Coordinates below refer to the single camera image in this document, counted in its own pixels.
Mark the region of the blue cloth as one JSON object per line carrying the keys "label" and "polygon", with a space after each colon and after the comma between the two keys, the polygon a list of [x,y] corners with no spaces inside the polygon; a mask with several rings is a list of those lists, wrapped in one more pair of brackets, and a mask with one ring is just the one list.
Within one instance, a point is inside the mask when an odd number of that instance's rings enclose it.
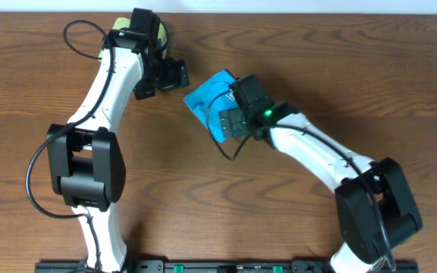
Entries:
{"label": "blue cloth", "polygon": [[230,85],[234,81],[233,75],[223,69],[184,97],[185,105],[205,128],[209,127],[219,143],[227,139],[222,133],[219,112],[238,107],[230,92]]}

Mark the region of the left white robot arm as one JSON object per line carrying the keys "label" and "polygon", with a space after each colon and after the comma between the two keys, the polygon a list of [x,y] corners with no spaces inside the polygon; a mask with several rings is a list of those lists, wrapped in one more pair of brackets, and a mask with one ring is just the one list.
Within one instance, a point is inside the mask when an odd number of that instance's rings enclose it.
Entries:
{"label": "left white robot arm", "polygon": [[120,272],[127,247],[116,204],[126,181],[118,128],[130,97],[188,86],[184,61],[167,56],[169,32],[151,10],[135,8],[130,23],[103,36],[100,67],[84,101],[65,125],[53,124],[46,147],[52,189],[80,221],[83,262],[36,265],[37,272]]}

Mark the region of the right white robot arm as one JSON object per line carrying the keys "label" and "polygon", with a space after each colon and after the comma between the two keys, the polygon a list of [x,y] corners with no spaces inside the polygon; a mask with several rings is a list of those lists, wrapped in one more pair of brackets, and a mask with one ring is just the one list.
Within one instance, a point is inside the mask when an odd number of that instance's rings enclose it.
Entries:
{"label": "right white robot arm", "polygon": [[225,133],[264,140],[316,176],[335,195],[343,244],[333,272],[399,272],[394,250],[423,227],[402,167],[341,145],[288,102],[277,103],[251,74],[228,89],[237,107],[222,110]]}

